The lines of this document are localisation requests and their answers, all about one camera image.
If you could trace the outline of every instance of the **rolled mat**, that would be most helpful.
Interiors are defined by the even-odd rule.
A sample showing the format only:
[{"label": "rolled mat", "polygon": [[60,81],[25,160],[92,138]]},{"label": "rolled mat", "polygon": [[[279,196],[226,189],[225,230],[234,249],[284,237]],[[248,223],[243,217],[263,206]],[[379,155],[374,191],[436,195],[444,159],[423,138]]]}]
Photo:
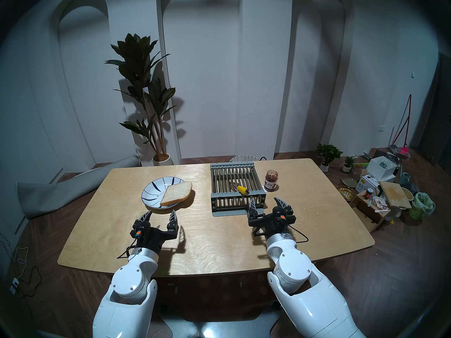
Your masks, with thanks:
[{"label": "rolled mat", "polygon": [[57,184],[17,182],[17,196],[23,213],[28,219],[31,219],[55,211],[80,196],[97,189],[114,168],[138,166],[138,155],[132,155]]}]

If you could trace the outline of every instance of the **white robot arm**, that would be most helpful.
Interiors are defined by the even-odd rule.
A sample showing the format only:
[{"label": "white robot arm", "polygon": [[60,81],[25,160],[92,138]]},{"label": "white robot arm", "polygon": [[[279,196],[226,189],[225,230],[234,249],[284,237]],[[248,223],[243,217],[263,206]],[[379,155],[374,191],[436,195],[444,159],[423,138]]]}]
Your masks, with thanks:
[{"label": "white robot arm", "polygon": [[[258,214],[252,199],[248,224],[253,234],[264,235],[268,256],[276,266],[269,272],[268,282],[296,329],[306,338],[365,337],[352,319],[348,303],[341,293],[322,274],[310,259],[297,250],[297,244],[287,232],[296,217],[291,206],[275,198],[277,206],[269,215]],[[298,294],[308,280],[311,288]]]},{"label": "white robot arm", "polygon": [[93,338],[144,338],[147,336],[157,284],[150,280],[157,268],[158,254],[166,240],[177,238],[177,215],[172,211],[168,231],[152,228],[149,211],[133,224],[130,235],[136,246],[127,248],[128,264],[118,269],[102,298],[92,324]]}]

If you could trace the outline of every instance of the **dish rack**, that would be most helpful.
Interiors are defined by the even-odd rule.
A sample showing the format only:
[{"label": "dish rack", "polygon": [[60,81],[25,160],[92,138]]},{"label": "dish rack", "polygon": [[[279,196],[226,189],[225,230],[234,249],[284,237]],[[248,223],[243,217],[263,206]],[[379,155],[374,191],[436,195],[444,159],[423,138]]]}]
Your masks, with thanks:
[{"label": "dish rack", "polygon": [[[226,162],[210,164],[212,177],[213,216],[245,215],[249,202],[254,198],[258,213],[263,213],[266,191],[263,190],[253,162]],[[237,186],[248,189],[242,195]]]}]

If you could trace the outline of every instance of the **cutting board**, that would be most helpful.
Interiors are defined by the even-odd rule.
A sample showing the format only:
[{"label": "cutting board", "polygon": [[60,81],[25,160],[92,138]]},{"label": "cutting board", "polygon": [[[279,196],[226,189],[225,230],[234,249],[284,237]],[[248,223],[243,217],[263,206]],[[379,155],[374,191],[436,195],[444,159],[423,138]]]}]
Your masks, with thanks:
[{"label": "cutting board", "polygon": [[392,207],[412,208],[407,197],[399,184],[389,182],[379,182],[384,191],[387,202]]}]

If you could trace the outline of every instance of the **small potted plant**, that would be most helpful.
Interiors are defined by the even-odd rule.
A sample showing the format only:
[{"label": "small potted plant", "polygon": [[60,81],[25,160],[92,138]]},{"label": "small potted plant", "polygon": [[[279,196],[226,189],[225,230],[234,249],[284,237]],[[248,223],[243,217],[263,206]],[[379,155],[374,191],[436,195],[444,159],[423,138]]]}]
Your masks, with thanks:
[{"label": "small potted plant", "polygon": [[321,163],[319,168],[323,172],[327,172],[329,170],[329,163],[331,163],[334,159],[339,159],[341,154],[343,154],[343,151],[339,151],[335,146],[333,145],[327,145],[327,144],[318,144],[316,147],[317,151],[322,155],[324,158],[324,162]]},{"label": "small potted plant", "polygon": [[349,173],[352,168],[352,164],[354,163],[354,159],[351,156],[347,156],[345,158],[345,164],[341,168],[341,170],[345,173]]}]

